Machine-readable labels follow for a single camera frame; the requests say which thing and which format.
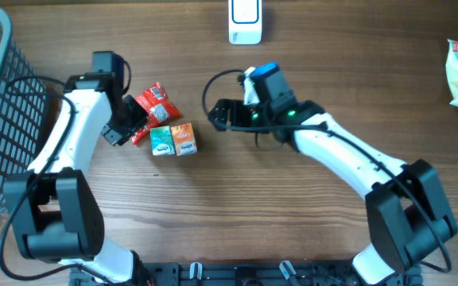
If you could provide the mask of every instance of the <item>red snack bag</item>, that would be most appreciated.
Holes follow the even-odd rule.
[[[169,98],[159,83],[155,83],[145,90],[135,100],[148,113],[148,123],[130,138],[134,145],[137,145],[149,133],[151,128],[158,127],[169,119],[179,118],[181,116],[180,111],[169,101]]]

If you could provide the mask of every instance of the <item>orange box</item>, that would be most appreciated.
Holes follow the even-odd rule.
[[[176,146],[176,155],[181,156],[197,152],[194,129],[191,123],[171,127],[171,134]]]

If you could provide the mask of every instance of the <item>wood grain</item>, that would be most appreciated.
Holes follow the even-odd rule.
[[[14,39],[42,75],[84,73],[91,53],[114,50],[132,66],[130,93],[160,81],[199,136],[187,157],[152,157],[149,142],[100,139],[88,180],[107,234],[144,261],[348,259],[367,243],[364,204],[319,163],[288,147],[262,152],[245,133],[217,133],[200,107],[204,84],[228,68],[277,61],[300,99],[324,106],[369,144],[438,170],[458,221],[458,110],[450,107],[444,62],[458,40],[458,4],[428,1],[265,2],[263,42],[227,40],[225,2],[7,7]],[[240,99],[234,76],[216,99]],[[263,138],[263,144],[275,143]],[[447,247],[454,270],[425,271],[425,285],[458,285],[458,236]],[[9,266],[23,261],[13,238]],[[442,263],[439,253],[430,261]],[[0,285],[65,285],[66,274]]]

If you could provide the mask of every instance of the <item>wooden table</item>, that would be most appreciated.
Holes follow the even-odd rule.
[[[14,39],[41,75],[88,71],[91,53],[131,64],[132,95],[159,81],[199,132],[200,151],[152,157],[149,140],[115,148],[99,140],[88,174],[106,232],[144,261],[349,259],[368,242],[364,203],[323,165],[288,147],[263,152],[248,133],[217,133],[200,106],[204,84],[229,68],[276,61],[299,99],[394,157],[438,170],[458,221],[458,110],[448,103],[447,38],[458,40],[458,4],[417,1],[265,2],[263,41],[234,46],[225,2],[6,7]],[[208,104],[240,99],[228,76]],[[264,146],[276,144],[264,139]],[[4,218],[0,217],[0,228]],[[425,285],[458,285],[454,270],[425,271]],[[6,259],[24,274],[13,236]],[[442,264],[438,252],[429,261]],[[66,285],[65,274],[0,285]]]

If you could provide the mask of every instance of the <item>teal box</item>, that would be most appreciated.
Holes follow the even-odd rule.
[[[152,128],[149,135],[151,136],[151,149],[154,156],[173,155],[175,153],[173,135],[169,126]]]

